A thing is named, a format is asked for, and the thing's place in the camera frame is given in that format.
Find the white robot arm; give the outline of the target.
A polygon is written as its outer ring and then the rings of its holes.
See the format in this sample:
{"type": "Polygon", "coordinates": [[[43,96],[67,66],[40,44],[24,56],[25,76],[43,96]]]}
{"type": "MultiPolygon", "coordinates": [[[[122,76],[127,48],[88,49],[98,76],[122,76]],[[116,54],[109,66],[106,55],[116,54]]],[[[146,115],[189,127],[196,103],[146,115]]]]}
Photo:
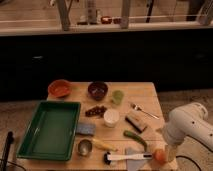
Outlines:
{"type": "Polygon", "coordinates": [[[176,158],[178,146],[189,136],[213,151],[213,125],[209,124],[208,111],[201,103],[193,102],[174,108],[168,114],[169,120],[162,128],[166,160],[176,158]]]}

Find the beige wooden gripper finger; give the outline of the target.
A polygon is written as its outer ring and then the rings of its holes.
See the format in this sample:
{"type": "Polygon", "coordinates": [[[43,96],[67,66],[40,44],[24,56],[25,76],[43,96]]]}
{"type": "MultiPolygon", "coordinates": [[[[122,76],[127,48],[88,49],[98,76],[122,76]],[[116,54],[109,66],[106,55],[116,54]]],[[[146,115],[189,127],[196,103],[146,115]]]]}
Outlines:
{"type": "Polygon", "coordinates": [[[166,153],[166,161],[172,162],[177,154],[178,147],[174,145],[166,145],[165,146],[165,153],[166,153]]]}

